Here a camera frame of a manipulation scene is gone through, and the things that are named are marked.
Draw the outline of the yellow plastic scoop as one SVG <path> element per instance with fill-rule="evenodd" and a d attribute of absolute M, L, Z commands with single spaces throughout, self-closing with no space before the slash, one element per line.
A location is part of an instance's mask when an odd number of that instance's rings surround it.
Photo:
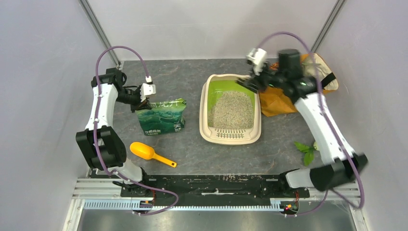
<path fill-rule="evenodd" d="M 171 167 L 176 167 L 177 166 L 176 162 L 157 154 L 153 147 L 148 146 L 148 145 L 146 145 L 144 143 L 141 143 L 141 142 L 133 142 L 130 145 L 130 151 L 134 155 L 136 155 L 136 156 L 138 156 L 140 158 L 143 158 L 145 160 L 154 159 L 154 160 L 157 160 L 157 161 L 159 161 L 159 162 L 161 162 L 163 164 L 166 164 L 168 166 L 171 166 Z"/>

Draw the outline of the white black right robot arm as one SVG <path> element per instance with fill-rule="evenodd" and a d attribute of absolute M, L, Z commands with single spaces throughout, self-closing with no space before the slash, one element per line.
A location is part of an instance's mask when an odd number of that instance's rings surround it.
<path fill-rule="evenodd" d="M 357 154 L 339 131 L 328 110 L 321 81 L 317 74 L 306 72 L 299 51 L 280 50 L 277 70 L 270 68 L 267 52 L 261 48 L 253 48 L 246 60 L 251 65 L 250 75 L 239 78 L 236 83 L 254 93 L 264 92 L 267 87 L 281 89 L 306 121 L 323 162 L 320 167 L 281 173 L 279 193 L 289 197 L 298 188 L 323 192 L 359 180 L 368 159 L 365 154 Z"/>

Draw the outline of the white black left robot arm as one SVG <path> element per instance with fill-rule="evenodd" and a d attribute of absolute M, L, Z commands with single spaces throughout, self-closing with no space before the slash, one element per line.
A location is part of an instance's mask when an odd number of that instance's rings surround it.
<path fill-rule="evenodd" d="M 141 87 L 125 86 L 126 81 L 127 75 L 117 68 L 109 68 L 92 79 L 90 118 L 85 129 L 76 133 L 76 142 L 90 168 L 133 184 L 132 190 L 143 197 L 150 193 L 151 184 L 143 179 L 144 170 L 127 158 L 126 147 L 114 131 L 113 117 L 116 102 L 130 105 L 132 113 L 150 106 Z"/>

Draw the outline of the green cat litter bag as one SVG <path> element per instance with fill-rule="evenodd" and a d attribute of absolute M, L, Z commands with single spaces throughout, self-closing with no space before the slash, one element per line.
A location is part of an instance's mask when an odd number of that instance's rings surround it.
<path fill-rule="evenodd" d="M 172 101 L 149 103 L 150 109 L 138 110 L 140 127 L 146 136 L 180 132 L 185 128 L 183 115 L 186 100 L 180 98 Z"/>

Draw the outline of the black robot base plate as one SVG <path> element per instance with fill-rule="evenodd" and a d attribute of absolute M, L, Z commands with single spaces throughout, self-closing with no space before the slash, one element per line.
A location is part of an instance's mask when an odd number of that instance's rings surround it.
<path fill-rule="evenodd" d="M 284 190 L 278 175 L 145 175 L 143 184 L 113 181 L 120 186 L 121 197 L 154 198 L 155 206 L 168 206 L 179 196 L 178 206 L 269 205 L 271 198 L 309 198 L 306 188 Z"/>

